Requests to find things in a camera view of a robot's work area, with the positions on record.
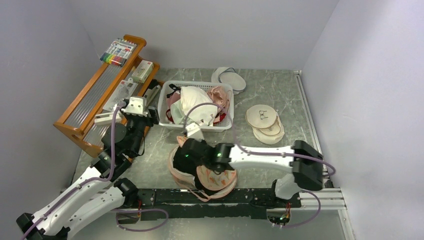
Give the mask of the black bra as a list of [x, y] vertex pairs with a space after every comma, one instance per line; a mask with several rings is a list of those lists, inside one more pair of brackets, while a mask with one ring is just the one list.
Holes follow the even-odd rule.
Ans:
[[175, 153], [172, 157], [172, 167], [179, 174], [180, 178], [187, 183], [190, 188], [209, 192], [205, 186], [200, 182], [197, 174], [197, 166], [190, 156], [186, 156], [182, 153], [182, 148], [177, 146]]

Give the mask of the floral peach mesh laundry bag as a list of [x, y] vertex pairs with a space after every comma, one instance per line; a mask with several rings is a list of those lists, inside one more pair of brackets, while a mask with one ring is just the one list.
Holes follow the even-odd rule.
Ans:
[[185, 136], [177, 136], [177, 146], [171, 150], [168, 156], [167, 167], [175, 183], [181, 188], [188, 190], [202, 202], [208, 202], [212, 199], [220, 199], [228, 195], [237, 183], [236, 170], [225, 170], [224, 172], [217, 174], [203, 165], [197, 165], [196, 172], [202, 185], [209, 190], [207, 192], [196, 188], [190, 188], [190, 185], [180, 178], [180, 175], [173, 168], [172, 158], [175, 154], [176, 148], [182, 147], [187, 139], [188, 138]]

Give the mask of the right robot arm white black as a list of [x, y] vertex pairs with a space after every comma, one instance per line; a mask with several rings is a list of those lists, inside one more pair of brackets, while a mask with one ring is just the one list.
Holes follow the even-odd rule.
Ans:
[[236, 186], [238, 171], [244, 169], [285, 173], [271, 187], [269, 199], [275, 207], [282, 207], [300, 191], [320, 191], [324, 187], [322, 155], [302, 140], [274, 148], [233, 143], [211, 146], [204, 140], [182, 136], [177, 142], [169, 156], [169, 170], [180, 186], [199, 190], [199, 199], [204, 202], [227, 196]]

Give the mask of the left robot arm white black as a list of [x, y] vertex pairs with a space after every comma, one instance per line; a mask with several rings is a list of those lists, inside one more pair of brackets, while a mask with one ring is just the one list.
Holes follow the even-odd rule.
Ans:
[[118, 104], [101, 141], [103, 150], [82, 175], [51, 203], [16, 219], [23, 240], [68, 240], [111, 210], [134, 207], [139, 189], [121, 175], [140, 156], [145, 129], [159, 123], [155, 107]]

